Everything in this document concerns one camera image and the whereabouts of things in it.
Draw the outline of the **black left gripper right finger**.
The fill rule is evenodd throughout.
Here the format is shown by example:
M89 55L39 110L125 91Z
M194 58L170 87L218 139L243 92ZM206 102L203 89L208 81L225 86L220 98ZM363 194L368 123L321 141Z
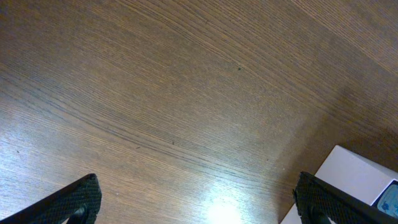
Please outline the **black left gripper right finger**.
M397 218L350 196L308 172L301 172L293 190L303 224L397 224Z

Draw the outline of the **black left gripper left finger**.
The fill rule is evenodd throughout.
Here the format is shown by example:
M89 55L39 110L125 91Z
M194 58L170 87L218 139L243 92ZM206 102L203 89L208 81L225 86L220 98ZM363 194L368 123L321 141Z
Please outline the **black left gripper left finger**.
M101 189L96 174L88 174L1 223L94 224L101 207Z

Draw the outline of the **blue white toothbrush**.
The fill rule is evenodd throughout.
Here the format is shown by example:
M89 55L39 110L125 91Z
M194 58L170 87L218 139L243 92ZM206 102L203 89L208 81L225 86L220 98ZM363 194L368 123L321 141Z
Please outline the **blue white toothbrush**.
M397 184L392 184L383 192L377 203L378 210L397 218Z

